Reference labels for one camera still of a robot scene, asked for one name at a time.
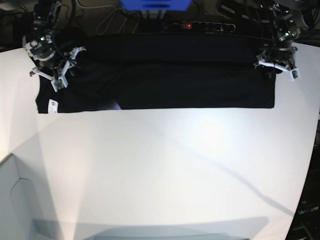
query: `white tag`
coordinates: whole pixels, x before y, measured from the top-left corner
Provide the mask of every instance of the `white tag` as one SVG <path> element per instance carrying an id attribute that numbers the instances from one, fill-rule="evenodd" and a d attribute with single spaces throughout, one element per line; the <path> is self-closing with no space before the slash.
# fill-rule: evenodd
<path id="1" fill-rule="evenodd" d="M 56 114 L 58 112 L 58 102 L 52 99 L 49 99 L 48 104 L 48 114 Z"/>
<path id="2" fill-rule="evenodd" d="M 291 81 L 294 82 L 297 78 L 300 78 L 301 75 L 300 75 L 300 71 L 299 71 L 299 68 L 295 68 L 295 69 L 292 69 L 290 72 L 290 76 L 291 76 Z"/>

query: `black cable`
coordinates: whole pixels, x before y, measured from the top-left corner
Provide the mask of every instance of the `black cable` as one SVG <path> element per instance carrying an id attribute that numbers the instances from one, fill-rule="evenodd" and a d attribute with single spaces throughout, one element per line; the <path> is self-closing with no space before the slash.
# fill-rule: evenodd
<path id="1" fill-rule="evenodd" d="M 72 66 L 77 66 L 77 64 L 71 60 L 71 59 L 68 59 L 58 48 L 57 44 L 56 44 L 56 38 L 55 38 L 55 34 L 52 34 L 52 44 L 53 44 L 53 47 L 54 49 L 58 52 L 58 54 L 63 57 L 64 60 L 66 60 L 67 62 L 69 62 L 70 64 L 72 63 Z"/>
<path id="2" fill-rule="evenodd" d="M 320 7 L 318 7 L 314 13 L 312 14 L 313 16 L 313 21 L 314 21 L 314 27 L 312 28 L 308 28 L 309 30 L 314 30 L 314 28 L 316 27 L 316 25 L 320 22 L 320 19 L 317 21 L 317 18 L 318 18 L 318 15 L 319 15 L 319 12 L 320 12 Z M 313 35 L 315 35 L 316 32 L 312 32 L 309 36 L 307 36 L 306 38 L 298 38 L 298 40 L 307 40 L 309 38 L 311 38 Z"/>
<path id="3" fill-rule="evenodd" d="M 133 17 L 133 16 L 131 16 L 131 15 L 129 15 L 129 14 L 126 14 L 126 13 L 124 13 L 124 12 L 122 12 L 122 11 L 120 11 L 119 12 L 121 15 L 123 15 L 125 18 L 127 18 L 127 19 L 132 19 L 132 20 L 135 20 L 137 23 L 139 23 L 139 21 L 141 20 L 141 18 L 136 18 L 136 17 Z"/>
<path id="4" fill-rule="evenodd" d="M 24 9 L 23 7 L 20 7 L 20 9 L 22 9 L 25 14 L 27 13 L 26 9 Z"/>
<path id="5" fill-rule="evenodd" d="M 65 4 L 61 4 L 61 6 L 64 6 L 64 7 L 67 8 L 67 10 L 65 12 L 65 19 L 70 20 L 70 18 L 68 18 L 68 13 L 69 13 L 70 7 L 68 5 L 65 5 Z M 80 27 L 81 30 L 83 30 L 84 27 L 77 21 L 77 19 L 81 18 L 83 15 L 85 15 L 85 11 L 83 9 L 78 9 L 75 12 L 75 17 L 74 17 L 74 22 Z"/>
<path id="6" fill-rule="evenodd" d="M 68 9 L 66 10 L 66 12 L 65 12 L 65 19 L 69 20 L 69 18 L 68 18 L 68 12 L 69 12 L 69 10 L 70 10 L 70 7 L 69 7 L 68 5 L 65 5 L 65 4 L 61 4 L 61 6 L 64 6 L 64 7 L 67 7 L 67 8 L 68 8 Z"/>
<path id="7" fill-rule="evenodd" d="M 72 22 L 74 21 L 74 19 L 76 17 L 76 0 L 71 0 L 71 5 L 72 5 L 71 16 L 70 16 L 69 22 L 66 26 L 67 29 L 72 25 Z"/>

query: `white tabletop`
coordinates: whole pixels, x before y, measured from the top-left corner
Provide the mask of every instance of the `white tabletop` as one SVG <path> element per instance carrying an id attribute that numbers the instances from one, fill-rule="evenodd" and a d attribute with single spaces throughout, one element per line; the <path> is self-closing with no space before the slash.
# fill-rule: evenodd
<path id="1" fill-rule="evenodd" d="M 302 78 L 277 75 L 273 109 L 72 114 L 37 114 L 32 61 L 23 49 L 1 53 L 0 151 L 19 158 L 20 177 L 37 192 L 35 218 L 56 239 L 284 240 L 320 106 L 320 48 L 296 46 Z"/>

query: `cable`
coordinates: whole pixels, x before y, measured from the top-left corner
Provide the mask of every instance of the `cable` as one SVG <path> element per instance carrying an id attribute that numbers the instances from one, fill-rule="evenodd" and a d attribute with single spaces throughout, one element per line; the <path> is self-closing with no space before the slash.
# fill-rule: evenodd
<path id="1" fill-rule="evenodd" d="M 123 15 L 124 17 L 126 17 L 127 19 L 135 20 L 137 23 L 139 23 L 139 21 L 141 20 L 140 15 L 139 15 L 139 18 L 135 18 L 135 17 L 130 16 L 130 14 L 126 14 L 123 12 L 120 12 L 120 14 Z"/>
<path id="2" fill-rule="evenodd" d="M 70 10 L 69 6 L 68 5 L 65 5 L 65 4 L 61 4 L 61 6 L 64 6 L 67 8 L 66 12 L 65 12 L 65 19 L 69 20 L 70 18 L 68 17 L 68 12 Z M 75 12 L 75 17 L 74 17 L 74 22 L 80 27 L 81 30 L 84 29 L 84 27 L 77 21 L 77 19 L 81 18 L 83 15 L 85 15 L 85 11 L 83 9 L 78 9 L 76 12 Z"/>
<path id="3" fill-rule="evenodd" d="M 117 7 L 113 6 L 113 5 L 84 6 L 84 5 L 82 5 L 82 4 L 79 2 L 79 0 L 74 0 L 74 1 L 77 3 L 77 5 L 78 5 L 80 8 L 83 8 L 83 9 L 113 8 L 113 10 L 109 13 L 109 15 L 107 15 L 106 18 L 104 18 L 104 19 L 98 24 L 98 26 L 96 27 L 95 32 L 96 32 L 96 34 L 99 35 L 99 36 L 105 35 L 105 34 L 108 32 L 108 30 L 109 30 L 109 28 L 110 28 L 110 26 L 111 26 L 111 23 L 113 22 L 113 19 L 114 19 L 114 17 L 116 16 L 117 11 L 122 11 L 125 15 L 128 15 L 128 16 L 130 16 L 131 14 L 137 14 L 138 17 L 140 17 L 139 13 L 137 13 L 137 12 L 131 12 L 131 13 L 127 14 L 126 10 L 124 10 L 123 8 L 120 8 L 120 7 L 117 8 Z M 105 29 L 101 30 L 102 25 L 105 24 L 108 20 L 109 20 L 109 22 L 108 22 L 108 24 L 106 25 Z M 116 34 L 120 34 L 122 31 L 123 31 L 123 32 L 126 31 L 126 23 L 127 23 L 127 20 L 128 20 L 128 18 L 125 18 L 125 19 L 124 19 L 121 27 L 119 28 L 119 30 L 117 31 Z M 135 33 L 137 27 L 138 27 L 138 23 L 137 23 L 137 25 L 134 27 L 132 33 Z"/>
<path id="4" fill-rule="evenodd" d="M 68 5 L 65 5 L 65 4 L 61 4 L 61 6 L 64 6 L 64 7 L 67 7 L 68 9 L 66 10 L 66 12 L 65 12 L 65 19 L 69 19 L 68 18 L 68 12 L 69 12 L 69 10 L 70 10 L 70 7 L 68 6 Z"/>
<path id="5" fill-rule="evenodd" d="M 24 11 L 24 13 L 26 14 L 27 13 L 27 10 L 24 9 L 23 7 L 19 7 L 20 9 L 22 9 Z"/>
<path id="6" fill-rule="evenodd" d="M 72 66 L 76 66 L 77 64 L 75 63 L 75 61 L 68 59 L 58 48 L 57 44 L 56 44 L 56 38 L 55 35 L 52 34 L 52 44 L 54 46 L 54 49 L 58 52 L 58 54 L 63 57 L 64 60 L 66 60 L 67 62 L 69 62 Z"/>
<path id="7" fill-rule="evenodd" d="M 318 7 L 314 13 L 312 14 L 313 17 L 313 21 L 314 21 L 314 26 L 312 28 L 309 28 L 309 30 L 314 30 L 314 28 L 317 26 L 317 24 L 320 22 L 320 19 L 317 21 L 318 15 L 320 12 L 320 7 Z M 307 40 L 309 38 L 311 38 L 314 34 L 316 34 L 316 32 L 312 32 L 309 36 L 307 36 L 306 38 L 298 38 L 298 40 Z"/>
<path id="8" fill-rule="evenodd" d="M 113 7 L 113 8 L 116 8 L 115 6 L 113 5 L 102 5 L 102 6 L 83 6 L 82 4 L 80 4 L 79 0 L 75 0 L 76 3 L 78 4 L 78 6 L 80 8 L 83 8 L 83 9 L 102 9 L 102 8 L 109 8 L 109 7 Z"/>
<path id="9" fill-rule="evenodd" d="M 71 27 L 72 25 L 72 22 L 74 21 L 75 19 L 75 16 L 76 16 L 76 0 L 71 0 L 71 16 L 70 16 L 70 19 L 69 19 L 69 22 L 66 26 L 66 29 L 68 29 L 69 27 Z"/>

